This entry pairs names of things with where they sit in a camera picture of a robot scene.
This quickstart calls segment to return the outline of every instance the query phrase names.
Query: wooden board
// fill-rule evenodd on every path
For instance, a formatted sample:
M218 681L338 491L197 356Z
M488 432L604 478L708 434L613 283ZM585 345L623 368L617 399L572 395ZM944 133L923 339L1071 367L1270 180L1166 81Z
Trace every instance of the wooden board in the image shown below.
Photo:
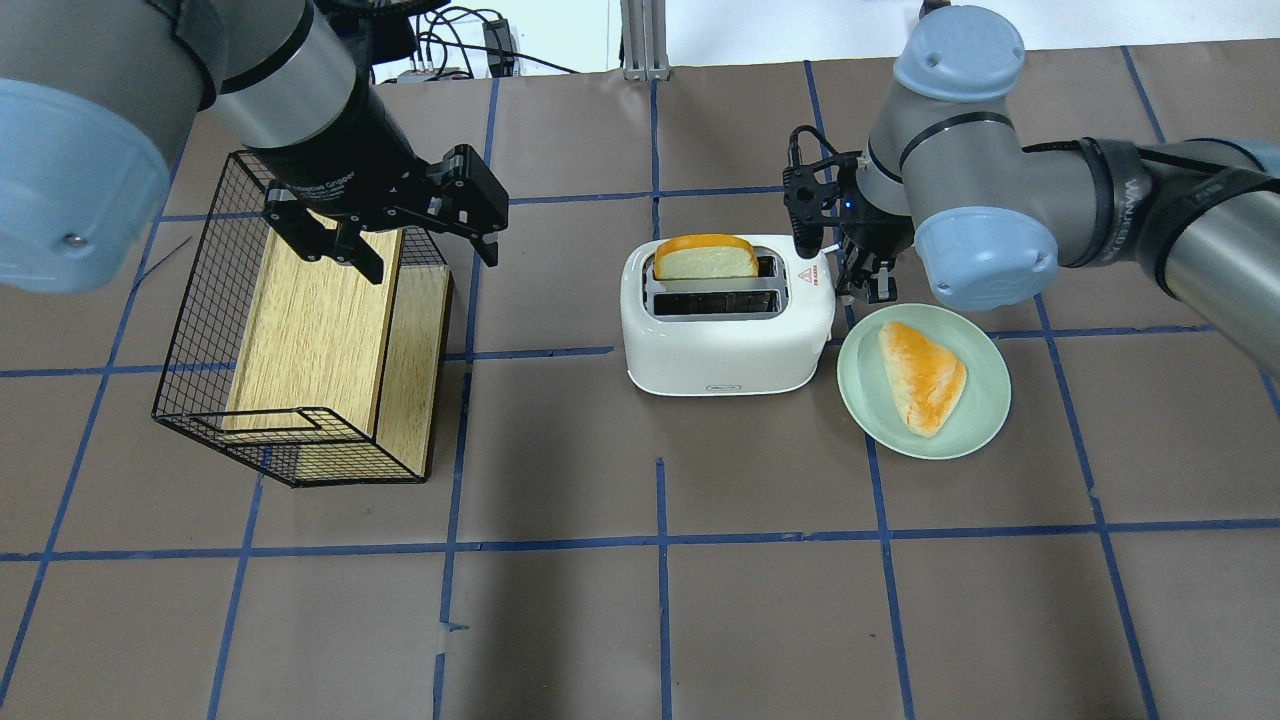
M435 380L448 319L448 265L401 268L375 438L419 475L426 475Z
M333 227L332 220L321 222ZM274 232L236 361L228 411L323 406L372 434L401 232L364 233L381 284L329 260L305 263ZM298 415L228 415L224 430L310 427Z

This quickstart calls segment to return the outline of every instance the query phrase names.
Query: white toaster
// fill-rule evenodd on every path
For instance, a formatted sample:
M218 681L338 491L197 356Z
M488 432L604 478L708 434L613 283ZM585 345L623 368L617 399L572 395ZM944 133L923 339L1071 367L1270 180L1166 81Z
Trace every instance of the white toaster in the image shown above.
M658 281L662 241L622 270L622 343L631 382L654 395L764 395L809 382L831 340L836 293L826 255L803 260L788 234L741 234L755 278Z

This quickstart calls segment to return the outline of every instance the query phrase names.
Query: bread slice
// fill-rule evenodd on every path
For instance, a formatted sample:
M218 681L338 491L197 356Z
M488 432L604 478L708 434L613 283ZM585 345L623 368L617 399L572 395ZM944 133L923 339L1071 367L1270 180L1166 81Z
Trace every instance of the bread slice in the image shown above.
M659 281L754 278L760 274L751 243L732 234L684 234L658 246L653 277Z
M964 363L920 331L896 320L881 328L879 346L893 406L906 429L920 437L938 434L964 392Z

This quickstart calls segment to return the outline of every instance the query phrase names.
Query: round plate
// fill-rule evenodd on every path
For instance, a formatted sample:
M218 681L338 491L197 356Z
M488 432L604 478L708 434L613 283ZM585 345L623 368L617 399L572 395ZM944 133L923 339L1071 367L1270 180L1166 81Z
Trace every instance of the round plate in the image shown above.
M893 406L879 350L879 329L890 320L911 325L946 346L969 370L960 402L932 438L906 429ZM869 436L902 455L924 460L950 460L987 445L1004 427L1012 397L1009 368L996 343L978 325L933 305L891 305L859 320L840 348L836 377L845 406Z

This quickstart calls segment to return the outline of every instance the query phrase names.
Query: wire basket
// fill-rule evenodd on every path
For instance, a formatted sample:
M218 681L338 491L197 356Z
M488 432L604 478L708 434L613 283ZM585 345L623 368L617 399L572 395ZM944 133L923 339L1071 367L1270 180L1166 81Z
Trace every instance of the wire basket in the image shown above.
M152 419L289 487L425 482L425 470L415 473L329 407L227 410L269 245L270 227L259 213L271 179L248 151L227 156L169 345ZM426 231L404 231L401 268L444 264ZM255 429L225 427L243 427L243 418L234 423L228 419L244 415L260 416L248 423Z

